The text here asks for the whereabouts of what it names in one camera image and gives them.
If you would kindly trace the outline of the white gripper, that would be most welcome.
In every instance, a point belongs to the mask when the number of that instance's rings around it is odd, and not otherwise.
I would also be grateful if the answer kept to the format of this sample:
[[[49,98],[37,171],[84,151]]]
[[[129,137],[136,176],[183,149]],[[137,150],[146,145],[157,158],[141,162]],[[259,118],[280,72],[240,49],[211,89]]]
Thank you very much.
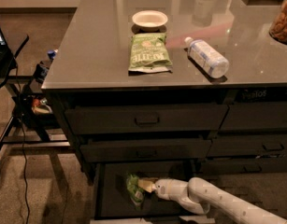
[[[169,200],[168,188],[170,185],[171,179],[168,178],[139,178],[137,184],[140,188],[146,190],[148,193],[154,193],[163,200]]]

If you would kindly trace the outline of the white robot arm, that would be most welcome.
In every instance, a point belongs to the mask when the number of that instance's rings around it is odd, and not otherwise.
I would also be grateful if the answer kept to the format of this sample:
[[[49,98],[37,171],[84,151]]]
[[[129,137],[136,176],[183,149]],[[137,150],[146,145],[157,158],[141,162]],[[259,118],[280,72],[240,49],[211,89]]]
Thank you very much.
[[[147,192],[154,192],[160,199],[178,203],[193,214],[205,215],[214,206],[236,224],[287,224],[287,219],[248,203],[200,177],[193,177],[188,182],[172,178],[139,178],[138,185]]]

